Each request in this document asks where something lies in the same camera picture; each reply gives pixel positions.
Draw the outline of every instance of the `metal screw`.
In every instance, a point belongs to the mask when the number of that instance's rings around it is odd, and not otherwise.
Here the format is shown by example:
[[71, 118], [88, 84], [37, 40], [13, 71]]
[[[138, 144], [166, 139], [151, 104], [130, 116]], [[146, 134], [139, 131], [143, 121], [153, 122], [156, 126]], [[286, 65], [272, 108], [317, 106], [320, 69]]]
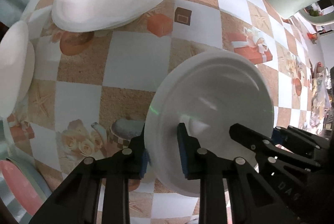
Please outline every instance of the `metal screw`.
[[208, 150], [207, 150], [206, 148], [199, 148], [199, 149], [197, 150], [197, 153], [198, 153], [198, 154], [201, 154], [201, 155], [205, 155], [205, 154], [208, 153]]
[[274, 157], [269, 157], [268, 161], [272, 164], [276, 163], [276, 159]]
[[83, 161], [84, 164], [91, 164], [94, 162], [94, 158], [93, 157], [86, 157]]
[[132, 149], [130, 149], [130, 148], [125, 148], [125, 149], [122, 150], [122, 153], [123, 153], [124, 155], [130, 155], [130, 154], [132, 153]]
[[235, 159], [235, 162], [239, 165], [243, 165], [246, 163], [245, 159], [241, 158], [241, 157], [238, 157]]

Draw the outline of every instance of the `orange cube print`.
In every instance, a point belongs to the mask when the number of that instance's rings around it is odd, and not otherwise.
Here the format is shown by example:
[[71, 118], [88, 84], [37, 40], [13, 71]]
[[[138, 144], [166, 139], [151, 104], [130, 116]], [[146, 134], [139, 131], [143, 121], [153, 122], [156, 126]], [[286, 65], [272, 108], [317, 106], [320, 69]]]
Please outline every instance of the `orange cube print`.
[[158, 37], [162, 37], [173, 31], [173, 20], [163, 14], [150, 16], [147, 19], [147, 30]]

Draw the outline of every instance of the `pink plate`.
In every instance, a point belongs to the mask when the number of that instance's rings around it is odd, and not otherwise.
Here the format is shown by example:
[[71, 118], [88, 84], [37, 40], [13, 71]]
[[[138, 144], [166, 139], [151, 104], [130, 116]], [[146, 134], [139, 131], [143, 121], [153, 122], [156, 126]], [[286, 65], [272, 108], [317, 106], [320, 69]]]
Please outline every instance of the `pink plate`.
[[33, 216], [43, 204], [34, 187], [12, 162], [1, 160], [0, 170], [17, 201]]

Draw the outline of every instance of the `plate rim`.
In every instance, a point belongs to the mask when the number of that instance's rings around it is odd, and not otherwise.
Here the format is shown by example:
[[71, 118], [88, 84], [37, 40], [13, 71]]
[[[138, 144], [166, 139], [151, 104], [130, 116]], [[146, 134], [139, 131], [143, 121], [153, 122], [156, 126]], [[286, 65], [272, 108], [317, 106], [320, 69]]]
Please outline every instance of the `plate rim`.
[[[191, 192], [181, 189], [180, 187], [173, 185], [172, 182], [168, 181], [168, 177], [162, 178], [161, 176], [159, 176], [159, 174], [162, 173], [161, 170], [163, 167], [161, 164], [157, 164], [155, 162], [156, 153], [152, 153], [152, 151], [154, 150], [153, 149], [154, 146], [157, 144], [157, 142], [155, 142], [156, 138], [152, 138], [154, 136], [152, 133], [157, 132], [159, 128], [161, 127], [161, 118], [156, 115], [157, 110], [153, 108], [152, 105], [154, 107], [159, 106], [161, 107], [161, 109], [163, 109], [163, 106], [166, 104], [166, 101], [168, 100], [168, 96], [170, 95], [171, 92], [175, 90], [175, 87], [177, 86], [178, 81], [183, 76], [187, 75], [189, 72], [194, 70], [196, 67], [199, 67], [202, 63], [208, 62], [209, 60], [213, 60], [213, 59], [219, 59], [219, 58], [237, 59], [239, 62], [242, 62], [245, 65], [252, 67], [254, 69], [253, 73], [257, 75], [259, 80], [262, 82], [263, 87], [266, 88], [266, 91], [267, 91], [266, 96], [268, 96], [268, 99], [270, 100], [272, 111], [274, 110], [273, 100], [270, 94], [270, 90], [262, 74], [258, 71], [255, 65], [252, 64], [248, 59], [234, 52], [230, 52], [230, 51], [223, 50], [223, 49], [219, 51], [217, 50], [216, 51], [205, 51], [205, 52], [202, 52], [198, 55], [195, 55], [185, 60], [183, 63], [178, 65], [175, 69], [173, 69], [173, 71], [171, 71], [170, 74], [168, 74], [168, 76], [161, 83], [160, 87], [156, 91], [153, 97], [153, 100], [150, 104], [150, 107], [147, 113], [147, 117], [146, 117], [146, 122], [145, 122], [144, 142], [145, 142], [145, 148], [148, 151], [148, 154], [150, 154], [149, 150], [151, 151], [150, 162], [151, 162], [153, 169], [155, 170], [155, 173], [158, 179], [164, 185], [166, 185], [167, 187], [169, 187], [170, 189], [174, 190], [175, 192], [181, 195], [190, 196], [190, 197], [199, 197], [199, 189], [198, 189], [198, 193], [191, 193]], [[273, 126], [273, 121], [274, 121], [274, 114], [272, 113], [272, 119], [271, 119], [272, 126]]]

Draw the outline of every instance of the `wall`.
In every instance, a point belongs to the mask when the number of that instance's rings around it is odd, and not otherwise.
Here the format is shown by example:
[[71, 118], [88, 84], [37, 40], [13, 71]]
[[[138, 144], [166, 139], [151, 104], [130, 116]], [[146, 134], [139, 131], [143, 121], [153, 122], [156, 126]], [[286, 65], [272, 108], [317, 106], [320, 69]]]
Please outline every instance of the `wall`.
[[330, 70], [334, 67], [334, 31], [324, 34], [318, 39], [324, 55], [325, 66]]

